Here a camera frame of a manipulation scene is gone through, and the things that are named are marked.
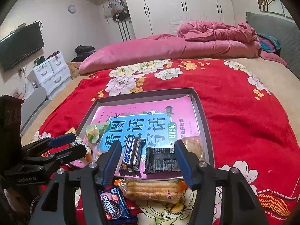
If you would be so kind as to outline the small red snack packet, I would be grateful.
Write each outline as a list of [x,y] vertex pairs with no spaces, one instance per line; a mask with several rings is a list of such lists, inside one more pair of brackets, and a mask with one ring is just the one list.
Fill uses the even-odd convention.
[[100,155],[98,155],[97,153],[86,153],[84,159],[86,161],[87,164],[91,163],[91,162],[96,162],[98,160]]

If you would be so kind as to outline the gold snack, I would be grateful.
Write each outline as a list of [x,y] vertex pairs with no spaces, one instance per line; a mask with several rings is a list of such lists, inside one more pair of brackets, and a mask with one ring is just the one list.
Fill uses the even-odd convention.
[[71,142],[69,144],[69,147],[81,144],[86,148],[86,152],[91,154],[91,152],[92,152],[91,148],[79,136],[77,136],[77,133],[76,133],[76,130],[74,127],[72,127],[70,130],[68,130],[66,132],[66,134],[69,134],[69,133],[73,133],[75,135],[75,141]]

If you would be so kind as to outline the brown chocolate bar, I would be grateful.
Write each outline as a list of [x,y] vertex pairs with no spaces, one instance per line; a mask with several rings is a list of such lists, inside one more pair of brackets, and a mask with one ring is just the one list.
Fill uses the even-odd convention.
[[141,178],[139,166],[141,160],[142,148],[146,140],[143,138],[129,138],[124,150],[124,156],[119,169],[121,176],[138,176]]

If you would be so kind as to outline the blue oreo packet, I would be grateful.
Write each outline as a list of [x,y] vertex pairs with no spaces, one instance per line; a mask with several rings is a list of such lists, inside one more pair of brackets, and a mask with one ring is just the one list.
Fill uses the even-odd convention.
[[134,224],[137,217],[132,215],[121,189],[118,186],[98,191],[108,224]]

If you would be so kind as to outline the green candy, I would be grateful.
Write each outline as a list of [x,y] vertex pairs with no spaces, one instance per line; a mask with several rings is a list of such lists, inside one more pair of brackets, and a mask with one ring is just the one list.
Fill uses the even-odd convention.
[[110,121],[90,124],[86,127],[85,138],[92,146],[96,146],[100,137],[104,134],[105,130],[110,126]]

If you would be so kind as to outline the black snack packet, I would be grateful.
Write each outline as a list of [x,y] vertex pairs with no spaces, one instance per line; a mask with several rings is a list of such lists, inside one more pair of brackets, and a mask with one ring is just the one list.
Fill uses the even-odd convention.
[[150,148],[145,151],[144,174],[179,172],[174,148]]

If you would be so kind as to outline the orange cracker packet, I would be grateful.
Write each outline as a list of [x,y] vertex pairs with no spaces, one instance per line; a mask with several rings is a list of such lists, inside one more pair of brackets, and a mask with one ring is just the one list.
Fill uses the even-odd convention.
[[132,201],[157,201],[176,204],[188,189],[184,181],[123,178],[114,182],[124,197]]

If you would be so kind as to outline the clear bag brown pastry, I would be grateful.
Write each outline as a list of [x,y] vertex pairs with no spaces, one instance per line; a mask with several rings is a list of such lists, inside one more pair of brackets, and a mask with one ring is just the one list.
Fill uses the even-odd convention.
[[194,153],[199,161],[204,161],[204,150],[200,136],[184,137],[182,141],[189,152]]

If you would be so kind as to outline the white drawer cabinet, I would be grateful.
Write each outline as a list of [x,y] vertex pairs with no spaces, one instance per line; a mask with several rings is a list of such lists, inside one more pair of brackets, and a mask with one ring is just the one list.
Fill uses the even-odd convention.
[[51,100],[72,80],[69,67],[61,52],[35,66],[27,78],[34,88],[44,88],[47,97]]

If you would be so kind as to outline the red floral blanket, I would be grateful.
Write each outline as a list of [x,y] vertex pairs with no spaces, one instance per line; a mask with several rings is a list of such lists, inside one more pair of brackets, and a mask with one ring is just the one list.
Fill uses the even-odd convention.
[[[140,92],[193,88],[207,119],[214,164],[238,168],[264,209],[269,224],[284,224],[299,201],[299,79],[284,65],[261,58],[155,60],[84,76],[33,136],[32,142],[79,127],[94,102]],[[175,137],[202,137],[192,100],[100,107],[91,121],[110,121],[101,150],[128,138],[159,148]],[[137,201],[137,224],[188,224],[196,192],[187,189],[177,204]]]

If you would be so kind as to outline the black bag on floor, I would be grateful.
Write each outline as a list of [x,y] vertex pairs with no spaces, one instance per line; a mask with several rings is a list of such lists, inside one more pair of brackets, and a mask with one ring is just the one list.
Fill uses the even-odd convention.
[[79,45],[75,48],[77,56],[71,60],[71,62],[83,62],[87,57],[95,53],[93,46],[82,46]]

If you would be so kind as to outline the white wardrobe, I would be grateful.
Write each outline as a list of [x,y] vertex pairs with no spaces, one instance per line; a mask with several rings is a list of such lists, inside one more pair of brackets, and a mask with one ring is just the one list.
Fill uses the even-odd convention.
[[181,24],[198,20],[235,24],[232,0],[125,1],[136,38],[163,33],[175,34]]

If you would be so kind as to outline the blue purple folded clothes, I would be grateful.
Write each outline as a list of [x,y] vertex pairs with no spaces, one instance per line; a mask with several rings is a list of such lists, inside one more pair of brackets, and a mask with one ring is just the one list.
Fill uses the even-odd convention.
[[268,53],[276,53],[281,50],[281,44],[275,37],[267,34],[258,34],[261,49]]

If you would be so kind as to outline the pink folded quilt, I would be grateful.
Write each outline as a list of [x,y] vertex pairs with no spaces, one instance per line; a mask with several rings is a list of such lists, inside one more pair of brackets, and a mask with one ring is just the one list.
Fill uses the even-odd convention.
[[87,57],[79,67],[84,75],[158,59],[255,58],[287,65],[280,56],[265,52],[259,36],[247,23],[237,26],[213,21],[181,24],[177,34],[158,34],[104,47]]

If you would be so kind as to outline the grey padded headboard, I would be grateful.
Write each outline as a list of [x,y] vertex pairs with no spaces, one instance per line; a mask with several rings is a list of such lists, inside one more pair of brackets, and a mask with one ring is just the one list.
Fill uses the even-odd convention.
[[299,78],[299,28],[291,21],[269,15],[246,13],[246,22],[259,34],[277,39],[281,44],[280,57],[287,68]]

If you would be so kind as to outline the black wall television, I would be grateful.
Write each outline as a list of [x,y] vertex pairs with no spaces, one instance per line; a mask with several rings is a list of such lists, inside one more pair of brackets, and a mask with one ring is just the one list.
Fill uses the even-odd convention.
[[27,25],[1,40],[1,68],[4,72],[13,69],[43,47],[40,24]]

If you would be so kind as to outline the round wall clock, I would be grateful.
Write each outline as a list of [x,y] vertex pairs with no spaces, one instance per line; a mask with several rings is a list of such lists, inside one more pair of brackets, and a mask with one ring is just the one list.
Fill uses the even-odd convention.
[[69,5],[68,6],[68,12],[71,13],[71,14],[74,14],[76,12],[75,5]]

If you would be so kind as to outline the blossom wall painting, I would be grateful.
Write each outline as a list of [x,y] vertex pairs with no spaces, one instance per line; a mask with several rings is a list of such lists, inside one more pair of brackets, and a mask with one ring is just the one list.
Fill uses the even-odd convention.
[[292,19],[285,5],[280,0],[257,0],[259,10],[262,12],[282,15],[286,18]]

